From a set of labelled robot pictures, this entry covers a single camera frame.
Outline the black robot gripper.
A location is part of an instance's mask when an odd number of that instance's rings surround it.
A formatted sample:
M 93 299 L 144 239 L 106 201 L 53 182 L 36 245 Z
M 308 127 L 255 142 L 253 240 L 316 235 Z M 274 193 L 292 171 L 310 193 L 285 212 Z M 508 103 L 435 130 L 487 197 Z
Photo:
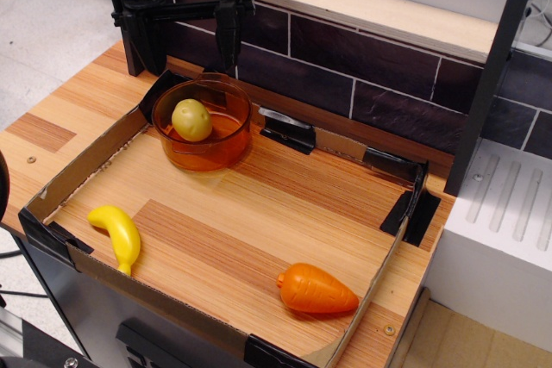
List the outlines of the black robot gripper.
M 216 44 L 223 68 L 237 65 L 242 24 L 255 14 L 254 0 L 111 0 L 112 17 L 120 26 L 129 74 L 147 70 L 159 76 L 166 69 L 166 48 L 157 22 L 216 20 Z

